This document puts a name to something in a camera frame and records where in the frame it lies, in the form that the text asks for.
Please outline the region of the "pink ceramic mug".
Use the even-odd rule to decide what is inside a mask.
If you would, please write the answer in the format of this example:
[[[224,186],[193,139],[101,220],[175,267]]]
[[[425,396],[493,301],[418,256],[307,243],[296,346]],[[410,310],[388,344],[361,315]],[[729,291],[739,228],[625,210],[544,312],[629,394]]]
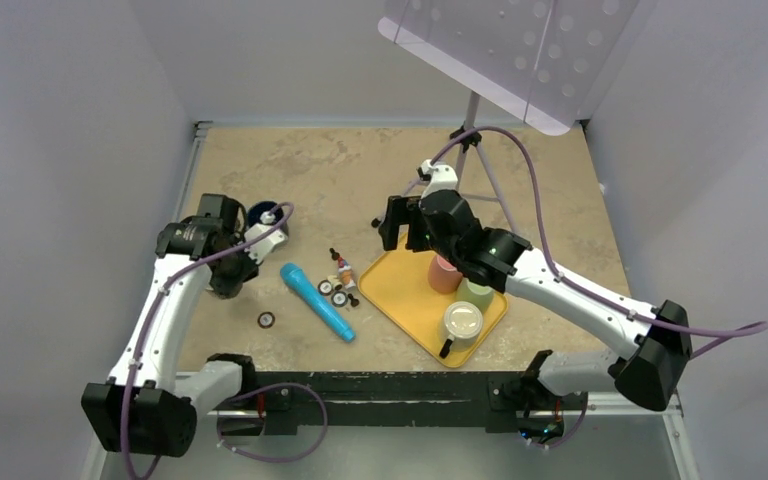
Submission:
[[[427,273],[427,282],[432,290],[443,295],[452,294],[458,289],[462,279],[462,273],[445,258],[439,254],[433,257]]]

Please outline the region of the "dark blue ceramic mug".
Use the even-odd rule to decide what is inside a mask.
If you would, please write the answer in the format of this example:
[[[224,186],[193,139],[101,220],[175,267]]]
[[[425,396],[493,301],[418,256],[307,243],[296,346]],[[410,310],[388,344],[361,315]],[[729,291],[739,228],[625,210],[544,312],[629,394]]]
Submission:
[[[247,228],[251,229],[255,225],[273,225],[285,217],[283,207],[277,207],[277,203],[272,200],[264,200],[255,203],[247,210],[246,222]]]

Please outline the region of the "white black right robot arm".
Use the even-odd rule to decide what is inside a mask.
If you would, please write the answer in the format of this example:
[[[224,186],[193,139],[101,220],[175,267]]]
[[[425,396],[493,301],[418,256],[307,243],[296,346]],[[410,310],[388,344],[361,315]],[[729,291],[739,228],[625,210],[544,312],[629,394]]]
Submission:
[[[589,354],[536,355],[521,381],[529,404],[544,407],[557,397],[607,390],[641,408],[667,408],[692,355],[681,305],[636,301],[556,265],[528,240],[482,225],[454,190],[391,196],[371,225],[385,250],[397,248],[405,227],[408,250],[433,251],[466,279],[547,309],[606,346]]]

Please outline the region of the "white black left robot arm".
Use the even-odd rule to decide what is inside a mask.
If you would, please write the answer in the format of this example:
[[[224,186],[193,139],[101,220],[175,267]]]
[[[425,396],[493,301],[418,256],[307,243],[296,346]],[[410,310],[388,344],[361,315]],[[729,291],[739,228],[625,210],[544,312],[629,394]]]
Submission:
[[[257,399],[253,362],[243,354],[213,354],[196,374],[177,377],[202,293],[233,299],[259,273],[257,261],[236,248],[245,227],[241,203],[204,194],[195,215],[158,235],[154,275],[135,330],[107,379],[87,384],[81,397],[105,450],[181,457],[201,417],[223,401],[244,409]]]

